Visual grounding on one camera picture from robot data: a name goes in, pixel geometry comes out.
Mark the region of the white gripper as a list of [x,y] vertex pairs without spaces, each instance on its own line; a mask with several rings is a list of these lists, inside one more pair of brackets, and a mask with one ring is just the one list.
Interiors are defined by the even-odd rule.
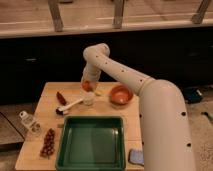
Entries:
[[97,88],[99,78],[100,78],[99,70],[88,69],[87,67],[85,67],[83,70],[82,78],[81,78],[81,87],[84,81],[89,81],[93,87],[92,91],[95,91]]

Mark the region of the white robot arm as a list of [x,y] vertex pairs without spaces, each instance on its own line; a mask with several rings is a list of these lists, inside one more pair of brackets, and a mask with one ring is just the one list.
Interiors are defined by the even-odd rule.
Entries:
[[180,89],[167,80],[118,63],[109,54],[105,43],[85,48],[82,79],[96,84],[104,72],[139,97],[144,171],[196,171],[187,109]]

